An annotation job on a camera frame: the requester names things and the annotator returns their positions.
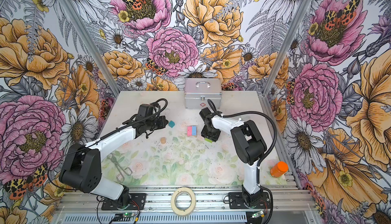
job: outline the orange bottle cap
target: orange bottle cap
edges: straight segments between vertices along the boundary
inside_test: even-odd
[[[276,166],[279,172],[285,173],[288,171],[288,165],[283,161],[278,162]]]

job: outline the pink block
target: pink block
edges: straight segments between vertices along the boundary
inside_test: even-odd
[[[192,126],[187,127],[187,136],[192,136]]]

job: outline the small tan object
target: small tan object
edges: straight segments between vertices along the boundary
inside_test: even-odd
[[[185,209],[185,210],[180,210],[178,209],[178,207],[176,207],[175,205],[175,201],[176,201],[176,198],[182,193],[182,192],[186,192],[190,198],[192,199],[192,202],[189,206],[189,208]],[[191,214],[194,210],[194,208],[196,207],[196,195],[194,194],[194,192],[190,189],[190,188],[186,188],[186,187],[182,187],[182,188],[178,188],[174,193],[173,195],[171,196],[171,208],[172,210],[175,212],[175,214],[179,215],[179,216],[187,216],[189,214]]]

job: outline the orange bottle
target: orange bottle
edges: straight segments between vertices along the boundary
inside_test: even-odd
[[[288,171],[288,165],[285,162],[280,161],[273,168],[271,168],[270,174],[274,178],[279,178],[287,171]]]

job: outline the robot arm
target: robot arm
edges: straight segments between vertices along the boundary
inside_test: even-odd
[[[244,165],[242,197],[247,206],[255,206],[262,195],[259,182],[259,159],[266,152],[267,146],[254,121],[243,122],[223,118],[222,114],[204,108],[200,112],[205,126],[201,132],[204,138],[217,141],[220,132],[232,135],[235,150]]]
[[[60,182],[84,193],[109,198],[118,208],[126,207],[130,202],[129,188],[102,176],[100,162],[123,143],[147,133],[147,130],[153,132],[165,128],[168,121],[165,116],[159,116],[163,109],[153,114],[155,107],[159,107],[157,102],[142,104],[138,114],[124,122],[125,126],[85,145],[72,145],[60,172]]]

